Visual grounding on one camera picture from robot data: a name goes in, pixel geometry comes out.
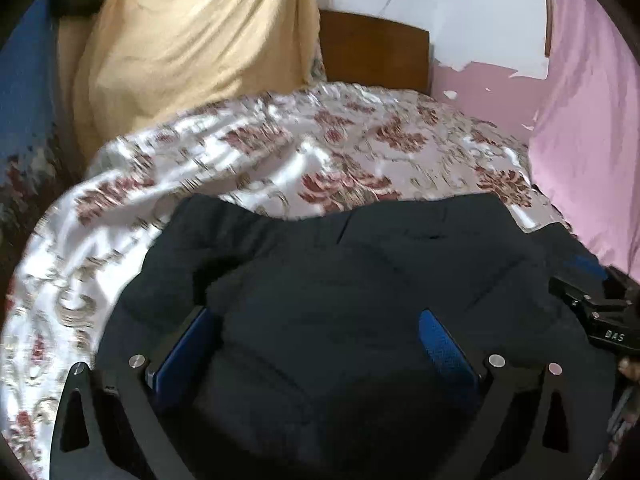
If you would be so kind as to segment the person's right hand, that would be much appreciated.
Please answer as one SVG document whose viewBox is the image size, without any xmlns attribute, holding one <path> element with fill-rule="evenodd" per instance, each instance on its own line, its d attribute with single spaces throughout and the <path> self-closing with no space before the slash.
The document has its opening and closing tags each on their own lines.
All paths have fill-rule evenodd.
<svg viewBox="0 0 640 480">
<path fill-rule="evenodd" d="M 618 363 L 618 370 L 628 379 L 640 382 L 640 362 L 631 358 L 623 358 Z"/>
</svg>

